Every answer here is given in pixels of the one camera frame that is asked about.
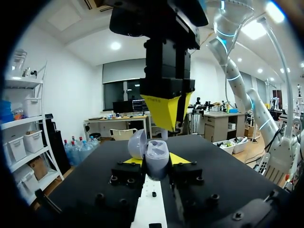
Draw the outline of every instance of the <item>ceiling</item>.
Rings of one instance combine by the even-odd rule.
[[[292,31],[287,22],[275,24],[264,12],[266,0],[255,0],[255,17],[264,16],[268,19],[271,28],[277,36],[285,54],[290,77],[299,80],[304,73],[300,62],[304,57],[299,53],[299,47],[293,39]],[[47,33],[62,42],[67,49],[93,66],[104,63],[145,58],[144,42],[146,37],[132,38],[112,33],[109,30],[111,10],[104,12],[89,11],[83,0],[53,0],[36,18],[35,24]],[[208,34],[213,32],[214,8],[207,8],[209,25],[200,28],[200,40],[204,41]],[[213,34],[206,42],[215,38]],[[274,46],[267,35],[252,40],[240,32],[235,49],[230,57],[236,62],[239,69],[262,80],[273,77],[276,83],[281,83],[284,75],[281,73],[281,62],[277,57]],[[121,43],[119,50],[111,50],[113,42]],[[192,59],[200,57],[214,61],[216,59],[206,48],[205,44],[195,51]]]

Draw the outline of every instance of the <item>robotic arm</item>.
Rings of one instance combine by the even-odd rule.
[[[252,12],[251,0],[208,1],[209,6],[218,7],[214,17],[214,30],[217,37],[207,44],[226,74],[227,81],[235,95],[239,110],[244,113],[252,110],[266,145],[266,154],[257,168],[272,182],[279,184],[286,174],[293,177],[299,162],[300,144],[296,139],[283,135],[262,102],[255,89],[245,90],[242,76],[228,56],[234,48],[239,27],[246,23]]]

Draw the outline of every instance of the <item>black table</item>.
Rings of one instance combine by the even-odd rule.
[[[102,185],[108,184],[111,168],[116,162],[130,158],[127,143],[104,142],[50,194],[50,199],[62,209],[75,206],[77,200],[93,205]],[[288,197],[280,187],[198,135],[171,137],[167,145],[170,152],[188,161],[197,161],[203,169],[204,186],[220,195],[217,212],[208,215],[208,220],[233,213],[253,199],[264,199],[274,189],[281,200]],[[167,223],[177,223],[176,204],[168,178],[162,180],[161,188]]]

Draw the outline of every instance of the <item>white wall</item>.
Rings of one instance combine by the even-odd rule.
[[[83,121],[102,111],[102,69],[80,60],[36,26],[28,29],[18,47],[28,52],[24,67],[39,70],[47,60],[44,108],[53,114],[62,138],[84,136]]]
[[[225,74],[219,65],[210,60],[193,58],[191,59],[190,78],[195,79],[195,91],[191,95],[191,104],[196,102],[197,97],[200,97],[201,103],[226,101]],[[227,96],[229,101],[234,104],[235,99],[229,83],[227,83]]]

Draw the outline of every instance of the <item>chair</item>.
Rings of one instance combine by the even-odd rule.
[[[100,134],[100,133],[91,133],[91,134],[90,134],[89,130],[90,130],[90,127],[89,127],[89,126],[85,126],[85,131],[86,131],[87,134],[89,135],[89,138],[90,138],[91,136],[93,136],[93,138],[95,138],[95,139],[98,139],[99,137],[101,137],[101,134]]]
[[[136,128],[132,128],[129,130],[116,130],[116,129],[110,129],[111,134],[111,141],[113,140],[129,140],[131,136],[137,132]]]

